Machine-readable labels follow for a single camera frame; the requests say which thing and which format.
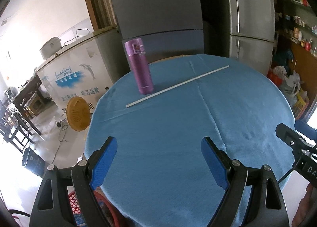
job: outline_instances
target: cable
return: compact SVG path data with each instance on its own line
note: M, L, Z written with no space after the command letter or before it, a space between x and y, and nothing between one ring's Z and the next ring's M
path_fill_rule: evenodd
M88 34L87 34L87 35L90 34L90 30L89 30L88 28L78 28L78 29L76 30L76 36L75 36L74 38L72 38L72 39L66 41L66 42L64 43L64 47L66 46L66 43L68 43L69 41L71 41L71 40L73 40L73 39L75 39L75 38L76 38L76 41L77 41L77 38L78 38L78 37L84 37L84 36L79 36L79 35L77 34L77 31L78 31L78 30L88 30Z
M72 38L72 39L66 41L66 42L64 43L64 47L66 46L66 43L68 43L69 41L71 41L71 40L73 40L73 39L75 39L75 38L77 38L77 37L84 37L84 36L75 36L74 38Z
M60 144L59 144L59 146L58 146L58 149L57 149L57 151L56 151L56 153L55 153L55 155L54 155L54 159L53 159L53 161L52 161L52 163L51 163L51 164L53 164L53 162L55 161L55 158L56 158L57 152L58 152L58 150L59 150L59 149L60 149L60 147L61 147L61 143L62 143L63 141L66 141L66 142L67 142L67 140L66 140L66 139L64 139L64 138L65 138L65 136L66 136L66 129L68 129L68 125L67 125L66 123L64 123L63 121L56 122L56 123L59 123L59 124L61 125L61 127L60 127L60 128L59 128L59 127L57 127L57 128L60 130L60 132L59 132L59 134L58 134L58 141L60 142ZM60 135L61 135L61 132L62 132L62 131L64 131L64 130L65 130L65 132L64 132L64 136L63 136L63 138L61 139Z
M77 34L77 31L78 30L88 30L88 34L87 35L89 35L90 34L90 30L88 29L88 28L78 28L77 30L76 30L76 36L78 37L78 34Z

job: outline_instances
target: wooden cabinet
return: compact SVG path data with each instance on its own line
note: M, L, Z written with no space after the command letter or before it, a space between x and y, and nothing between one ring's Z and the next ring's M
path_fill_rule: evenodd
M292 71L295 70L301 76L302 81L305 81L302 89L307 91L309 98L309 105L304 113L305 117L312 110L317 96L317 58L298 44L291 42L290 47L294 60L289 61L289 66Z

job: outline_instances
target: refrigerator handle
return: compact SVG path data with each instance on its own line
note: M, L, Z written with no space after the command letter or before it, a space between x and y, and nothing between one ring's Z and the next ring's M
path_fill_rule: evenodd
M240 55L240 40L236 40L236 46L238 47L238 52L237 52L237 57L236 60L239 60L239 55Z
M240 33L240 10L239 10L239 0L237 1L237 15L238 15L238 25L236 26L237 33Z

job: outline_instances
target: blue gripper pad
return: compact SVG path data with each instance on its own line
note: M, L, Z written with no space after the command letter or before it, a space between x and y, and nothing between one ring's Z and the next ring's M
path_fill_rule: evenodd
M201 141L201 152L217 185L226 191L229 187L227 171L206 138Z
M309 126L305 121L295 121L294 127L297 131L307 136L310 140L317 140L317 130Z
M91 181L89 185L93 190L99 187L105 180L110 165L112 164L112 161L117 153L117 149L117 140L115 138L112 138L110 144L100 156L99 161L92 170Z

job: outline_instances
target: metal screw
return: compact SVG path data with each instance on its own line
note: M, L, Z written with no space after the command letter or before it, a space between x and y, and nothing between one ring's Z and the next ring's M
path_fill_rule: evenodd
M264 169L264 170L267 170L267 171L270 171L270 170L271 170L271 167L268 166L268 165L263 165L263 169Z
M87 161L86 160L81 160L79 161L78 165L79 166L85 166L87 164Z
M231 163L234 166L240 166L240 164L241 164L241 162L239 160L232 160Z
M47 166L47 170L54 170L54 168L55 168L55 165L49 165L49 166Z

